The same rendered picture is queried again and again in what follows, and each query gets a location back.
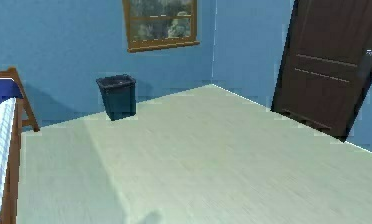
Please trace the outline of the dark blue trash can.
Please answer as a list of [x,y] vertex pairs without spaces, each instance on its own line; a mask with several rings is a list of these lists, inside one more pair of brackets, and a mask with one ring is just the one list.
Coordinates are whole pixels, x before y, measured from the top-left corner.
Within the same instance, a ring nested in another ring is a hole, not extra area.
[[120,120],[136,114],[136,80],[127,74],[98,78],[98,84],[106,114],[112,120]]

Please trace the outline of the wooden framed window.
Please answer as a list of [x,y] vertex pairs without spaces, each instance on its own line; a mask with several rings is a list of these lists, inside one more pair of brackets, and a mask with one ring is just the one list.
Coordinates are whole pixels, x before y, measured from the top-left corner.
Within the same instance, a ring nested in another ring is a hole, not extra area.
[[195,46],[198,0],[122,0],[127,51]]

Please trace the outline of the dark brown room door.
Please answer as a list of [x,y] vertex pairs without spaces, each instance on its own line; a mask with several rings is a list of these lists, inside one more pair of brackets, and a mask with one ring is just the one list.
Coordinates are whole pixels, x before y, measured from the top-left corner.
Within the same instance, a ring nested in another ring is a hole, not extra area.
[[372,0],[294,0],[271,110],[345,141],[372,84]]

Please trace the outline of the wooden bed with striped sheet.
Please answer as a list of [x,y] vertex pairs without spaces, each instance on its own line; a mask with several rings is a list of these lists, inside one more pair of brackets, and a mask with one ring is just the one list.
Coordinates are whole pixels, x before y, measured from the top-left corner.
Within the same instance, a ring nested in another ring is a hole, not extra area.
[[0,224],[17,224],[21,133],[26,126],[40,128],[17,69],[0,71],[0,79],[13,80],[23,95],[0,104]]

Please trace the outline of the dark blue pillow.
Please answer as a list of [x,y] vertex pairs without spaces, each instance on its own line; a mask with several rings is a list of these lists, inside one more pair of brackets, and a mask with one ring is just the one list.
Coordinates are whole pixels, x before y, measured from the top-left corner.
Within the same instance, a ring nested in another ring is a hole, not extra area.
[[18,85],[11,79],[0,79],[0,104],[10,98],[23,98]]

